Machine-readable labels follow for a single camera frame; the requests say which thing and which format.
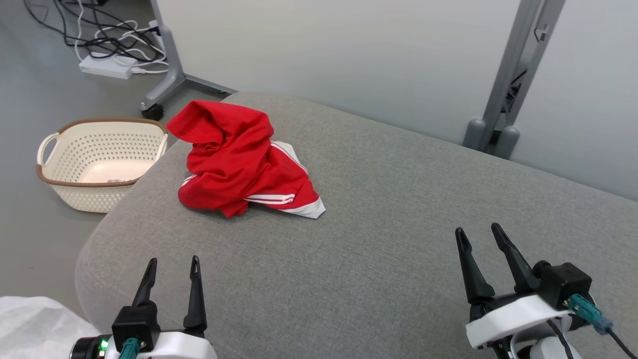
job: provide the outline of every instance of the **black cable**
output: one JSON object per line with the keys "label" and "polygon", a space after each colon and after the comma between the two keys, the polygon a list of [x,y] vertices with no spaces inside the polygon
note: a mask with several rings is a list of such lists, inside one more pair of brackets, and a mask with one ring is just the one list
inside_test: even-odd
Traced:
{"label": "black cable", "polygon": [[556,333],[556,335],[558,336],[558,340],[560,340],[560,344],[562,344],[565,348],[567,359],[574,359],[572,349],[569,347],[569,344],[567,344],[567,339],[565,339],[565,334],[563,334],[563,331],[560,330],[560,328],[558,328],[558,325],[556,325],[556,323],[554,323],[551,319],[547,321],[547,324],[549,324],[554,333]]}
{"label": "black cable", "polygon": [[[74,13],[72,10],[70,10],[68,7],[66,7],[64,5],[64,3],[62,3],[61,0],[53,0],[53,3],[55,5],[55,7],[56,7],[56,10],[57,10],[58,14],[60,14],[60,18],[61,18],[62,26],[63,26],[62,30],[60,30],[60,29],[58,29],[56,27],[53,27],[51,25],[46,24],[45,21],[44,21],[45,19],[40,20],[33,13],[31,7],[34,6],[34,5],[32,5],[30,2],[27,2],[27,0],[23,0],[23,3],[24,3],[24,7],[27,9],[27,12],[30,14],[30,16],[35,21],[37,21],[37,23],[45,26],[48,29],[51,29],[51,30],[61,34],[64,37],[64,44],[66,46],[73,47],[73,46],[75,46],[75,44],[73,42],[70,43],[69,40],[78,40],[78,41],[83,42],[83,43],[79,43],[78,47],[89,48],[89,47],[95,46],[95,47],[99,47],[99,48],[101,48],[103,50],[106,50],[108,52],[105,56],[93,56],[91,54],[91,51],[89,50],[89,54],[93,58],[106,58],[106,57],[110,57],[110,56],[118,54],[118,55],[121,55],[121,56],[132,57],[133,59],[136,59],[137,61],[142,62],[142,63],[149,63],[149,62],[153,62],[153,61],[159,59],[163,55],[162,53],[160,53],[159,51],[157,51],[157,50],[155,50],[154,48],[151,47],[151,50],[154,52],[154,56],[153,56],[153,58],[151,60],[147,60],[144,57],[137,57],[137,56],[134,56],[133,54],[129,54],[128,52],[126,52],[124,50],[124,49],[126,49],[126,50],[132,49],[138,43],[138,40],[134,40],[130,45],[126,45],[125,43],[120,42],[119,39],[108,37],[108,36],[105,36],[103,38],[96,38],[96,39],[92,39],[92,40],[86,40],[86,39],[83,39],[83,38],[77,38],[77,37],[74,37],[74,36],[70,36],[68,34],[68,32],[67,32],[66,19],[64,17],[64,14],[62,13],[62,9],[60,9],[59,4],[61,4],[62,7],[65,8],[65,10],[67,10],[68,12],[73,14],[74,16],[79,17],[80,15]],[[97,4],[95,4],[95,2],[93,3],[92,6],[87,6],[88,8],[91,8],[93,10],[93,17],[96,20],[96,22],[88,21],[88,23],[96,24],[98,26],[98,28],[100,28],[100,27],[118,27],[118,28],[121,28],[121,29],[125,29],[127,31],[133,31],[133,33],[135,33],[137,35],[137,37],[142,39],[148,45],[154,45],[153,42],[150,41],[148,39],[148,37],[146,37],[146,34],[148,32],[151,32],[152,30],[145,30],[145,31],[142,31],[142,32],[137,31],[133,26],[129,25],[128,23],[125,23],[123,20],[121,20],[121,19],[119,19],[119,18],[117,18],[117,17],[115,17],[115,16],[113,16],[113,15],[111,15],[111,14],[109,14],[109,13],[103,11],[103,10],[96,9],[95,8],[96,6],[97,6]],[[96,12],[103,13],[104,15],[109,16],[112,19],[115,19],[116,21],[122,22],[124,24],[122,26],[113,26],[113,25],[110,25],[110,24],[101,24],[101,23],[99,23],[99,21],[97,19]],[[102,34],[105,34],[105,32],[104,32],[104,30],[102,28],[100,28],[100,31],[102,32]],[[104,44],[106,44],[106,43],[109,43],[109,45],[115,45],[114,46],[115,49],[108,48],[108,47],[104,46]]]}
{"label": "black cable", "polygon": [[36,18],[36,20],[37,20],[38,22],[45,22],[45,21],[47,21],[48,11],[49,11],[48,5],[33,4],[33,3],[31,2],[31,0],[29,0],[29,6],[30,6],[30,7],[32,7],[32,8],[44,8],[44,9],[45,9],[44,17],[42,18],[42,20],[38,20],[38,18]]}
{"label": "black cable", "polygon": [[631,359],[638,359],[638,357],[636,357],[636,355],[633,354],[631,350],[629,350],[625,343],[620,340],[620,338],[616,335],[616,333],[614,333],[613,330],[611,330],[611,328],[607,328],[607,333],[609,333],[609,335],[616,341],[620,349],[622,349],[628,357],[630,357]]}
{"label": "black cable", "polygon": [[518,81],[518,79],[520,79],[521,77],[523,77],[525,74],[527,73],[527,70],[521,72],[520,75],[518,75],[514,80],[512,80],[512,83],[510,83],[510,85],[513,85],[516,83],[516,81]]}
{"label": "black cable", "polygon": [[[69,7],[68,7],[68,6],[67,6],[67,5],[63,2],[63,0],[60,0],[60,5],[62,5],[62,7],[63,7],[63,8],[64,8],[64,9],[65,9],[68,13],[70,13],[70,14],[71,14],[71,15],[73,15],[73,16],[75,16],[76,18],[80,16],[79,14],[75,13],[73,10],[69,9]],[[84,7],[86,7],[86,8],[92,8],[92,7],[93,7],[93,4],[85,4],[85,3],[83,3],[83,6],[84,6]],[[112,16],[111,14],[109,14],[109,13],[107,13],[107,12],[103,11],[103,10],[96,9],[96,11],[97,11],[97,12],[100,12],[100,13],[103,13],[103,14],[105,14],[105,15],[107,15],[107,16],[109,16],[109,17],[111,17],[111,18],[115,18],[114,16]],[[89,20],[89,19],[86,19],[86,18],[84,18],[84,17],[82,17],[82,21],[86,22],[87,24],[94,25],[94,26],[97,26],[97,25],[98,25],[96,22],[93,22],[93,21],[91,21],[91,20]],[[128,23],[124,23],[123,25],[108,25],[108,24],[100,24],[100,25],[105,26],[105,27],[114,27],[114,28],[116,28],[116,29],[123,29],[123,30],[127,30],[127,31],[129,31],[129,30],[134,30],[134,28],[133,28],[132,26],[130,26]]]}
{"label": "black cable", "polygon": [[[162,53],[160,53],[159,51],[157,51],[157,50],[155,50],[154,48],[152,48],[152,47],[151,47],[151,46],[153,46],[154,44],[153,44],[153,42],[152,42],[152,41],[150,41],[150,40],[146,37],[145,33],[141,33],[141,32],[139,32],[139,31],[137,31],[137,30],[136,30],[133,26],[130,26],[127,22],[124,22],[123,20],[118,19],[117,17],[115,17],[115,16],[113,16],[113,15],[111,15],[111,14],[109,14],[109,13],[105,12],[105,11],[102,11],[102,10],[97,9],[97,3],[96,3],[96,0],[92,0],[92,1],[93,1],[94,6],[90,6],[90,8],[93,10],[93,18],[95,19],[95,23],[96,23],[96,26],[98,27],[98,30],[100,30],[100,32],[102,33],[102,35],[104,36],[104,38],[108,38],[108,39],[110,39],[111,44],[112,44],[112,45],[115,45],[116,49],[117,49],[117,50],[120,50],[120,51],[122,52],[122,55],[127,56],[127,57],[132,57],[133,59],[136,59],[137,61],[139,61],[139,62],[141,62],[141,63],[151,63],[151,62],[153,62],[153,61],[158,60],[158,59],[159,59],[159,58],[163,55]],[[102,24],[100,24],[100,22],[99,22],[99,20],[98,20],[98,12],[103,13],[104,15],[109,16],[109,17],[111,17],[112,19],[115,19],[116,21],[121,22],[121,23],[122,23],[123,25],[125,25],[125,26],[128,26],[128,27],[129,27],[129,28],[130,28],[130,29],[131,29],[131,30],[132,30],[132,31],[133,31],[133,32],[134,32],[134,33],[135,33],[135,34],[136,34],[139,38],[143,39],[143,41],[144,41],[146,44],[148,44],[148,46],[151,48],[151,50],[153,50],[153,52],[155,53],[155,55],[153,56],[153,58],[152,58],[152,59],[150,59],[150,60],[146,60],[146,58],[144,58],[144,57],[136,57],[136,56],[134,56],[134,55],[132,55],[132,54],[130,54],[130,53],[128,53],[128,52],[126,52],[126,51],[125,51],[125,49],[126,49],[126,50],[131,49],[131,47],[132,47],[132,46],[131,46],[131,47],[127,47],[127,46],[125,46],[125,45],[124,45],[123,43],[121,43],[121,42],[120,42],[117,38],[109,38],[109,37],[108,37],[108,35],[106,34],[106,32],[104,31],[104,29],[102,28]]]}
{"label": "black cable", "polygon": [[[77,5],[78,2],[77,1],[73,1],[73,0],[66,0],[66,1],[65,0],[60,0],[60,3],[67,3],[67,4],[75,4],[75,5]],[[91,6],[91,5],[93,5],[93,3],[82,3],[82,6],[87,6],[87,5]],[[104,6],[104,3],[101,3],[101,4],[98,3],[98,6]]]}

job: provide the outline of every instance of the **white stripe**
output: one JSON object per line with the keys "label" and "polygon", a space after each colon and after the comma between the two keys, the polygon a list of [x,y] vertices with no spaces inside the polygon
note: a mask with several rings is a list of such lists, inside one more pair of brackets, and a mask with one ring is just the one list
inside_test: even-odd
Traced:
{"label": "white stripe", "polygon": [[183,187],[185,184],[188,183],[188,181],[192,180],[196,175],[192,175],[190,177],[187,177],[184,182],[182,182],[182,185],[180,187]]}
{"label": "white stripe", "polygon": [[292,148],[290,144],[281,141],[272,141],[271,146],[283,152],[286,156],[293,160],[293,162],[301,167],[301,169],[303,169],[306,174],[308,173],[308,169],[305,168],[304,165],[301,164],[301,162],[299,162],[297,154],[295,153],[295,149]]}
{"label": "white stripe", "polygon": [[252,194],[246,199],[275,199],[284,201],[285,199],[295,198],[295,194]]}
{"label": "white stripe", "polygon": [[317,199],[315,202],[309,203],[305,206],[301,206],[299,208],[290,208],[289,210],[280,210],[280,211],[293,213],[295,215],[299,215],[302,217],[317,219],[323,212],[325,212],[325,207],[323,206],[321,197],[319,197],[319,199]]}
{"label": "white stripe", "polygon": [[245,200],[247,200],[248,202],[255,202],[255,203],[263,203],[263,204],[286,204],[286,203],[290,203],[292,201],[294,201],[294,198],[289,198],[285,201],[279,201],[279,200],[270,200],[270,201],[265,201],[263,199],[250,199],[250,198],[245,198]]}

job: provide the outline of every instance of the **gray cushion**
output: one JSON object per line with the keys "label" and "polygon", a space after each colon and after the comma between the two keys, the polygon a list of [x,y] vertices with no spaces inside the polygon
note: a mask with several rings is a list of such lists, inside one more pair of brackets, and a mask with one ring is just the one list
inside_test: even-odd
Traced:
{"label": "gray cushion", "polygon": [[[226,219],[177,200],[189,145],[176,143],[86,243],[76,285],[102,331],[129,305],[151,257],[164,329],[181,328],[200,257],[220,358],[491,358],[465,337],[454,229],[470,236],[497,292],[514,285],[499,222],[529,262],[570,261],[618,332],[638,340],[638,202],[304,100],[239,93],[292,144],[327,211],[296,217],[251,204]],[[585,357],[620,358],[591,328],[568,334]]]}

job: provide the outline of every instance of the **gray floor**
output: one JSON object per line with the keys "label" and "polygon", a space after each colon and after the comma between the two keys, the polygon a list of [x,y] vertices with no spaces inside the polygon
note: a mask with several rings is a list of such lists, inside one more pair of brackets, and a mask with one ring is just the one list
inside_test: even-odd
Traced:
{"label": "gray floor", "polygon": [[[141,24],[153,19],[146,0],[110,0],[103,9]],[[44,16],[45,9],[34,12]],[[61,28],[53,6],[47,23]],[[75,35],[77,23],[71,17],[67,23]],[[85,27],[85,34],[94,32]],[[71,121],[140,117],[139,101],[161,75],[119,80],[80,72],[73,47],[37,24],[19,0],[0,1],[0,49],[0,296],[48,296],[83,315],[73,283],[75,260],[103,215],[65,205],[36,176],[36,152],[42,139]],[[184,88],[163,102],[163,121],[196,98],[219,96]]]}

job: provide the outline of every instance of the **power strip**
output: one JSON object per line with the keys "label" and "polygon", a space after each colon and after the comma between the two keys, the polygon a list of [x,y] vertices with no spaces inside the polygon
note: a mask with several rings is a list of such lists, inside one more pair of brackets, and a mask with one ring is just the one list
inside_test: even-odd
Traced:
{"label": "power strip", "polygon": [[[91,54],[97,57],[107,55],[107,54],[102,54],[100,52],[92,52]],[[119,55],[114,55],[106,59],[94,59],[91,56],[87,56],[80,63],[79,65],[80,70],[82,72],[91,73],[93,75],[109,76],[109,77],[115,77],[117,79],[124,79],[124,80],[131,77],[131,75],[133,74],[133,72],[131,71],[132,67],[122,66],[116,63],[114,57],[117,57],[117,59],[120,62],[125,63],[127,65],[138,64],[138,61],[136,59],[119,56]]]}

